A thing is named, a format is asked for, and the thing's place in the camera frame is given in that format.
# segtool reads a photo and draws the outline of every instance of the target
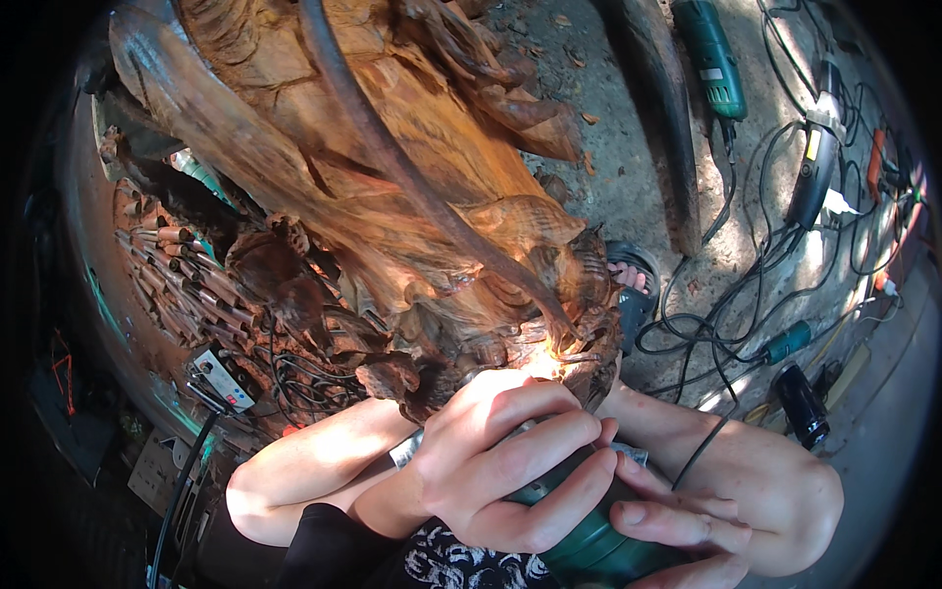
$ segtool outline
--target person's right hand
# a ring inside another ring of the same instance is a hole
[[[558,414],[500,444],[534,417]],[[538,383],[520,370],[487,370],[425,424],[422,444],[399,474],[416,482],[421,508],[437,515],[468,546],[544,552],[558,544],[602,499],[615,452],[607,445],[536,505],[501,498],[537,479],[614,428],[582,410],[568,389]]]
[[[737,519],[734,500],[720,499],[710,489],[671,491],[623,452],[618,452],[615,474],[641,499],[612,505],[609,517],[615,530],[702,559],[659,571],[626,589],[732,589],[742,581],[749,564],[740,555],[749,545],[752,528]]]

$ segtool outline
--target white control panel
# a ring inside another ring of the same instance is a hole
[[[236,382],[232,374],[222,365],[212,350],[206,350],[193,360],[196,369],[216,390],[216,393],[229,403],[237,413],[242,413],[255,405],[249,393]]]

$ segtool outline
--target yellow label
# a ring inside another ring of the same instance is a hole
[[[811,135],[808,136],[808,151],[804,154],[805,157],[814,161],[818,159],[818,147],[821,144],[821,131],[818,129],[811,129]]]

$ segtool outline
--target power tool vent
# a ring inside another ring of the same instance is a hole
[[[726,86],[707,86],[706,98],[712,105],[724,105],[730,102],[729,89]]]

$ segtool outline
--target black sandal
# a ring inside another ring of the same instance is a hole
[[[644,287],[648,294],[625,286],[618,296],[618,308],[622,311],[622,351],[629,355],[635,347],[638,332],[648,321],[648,315],[658,307],[660,300],[660,268],[650,252],[627,241],[607,241],[606,258],[610,264],[625,262],[644,274]]]

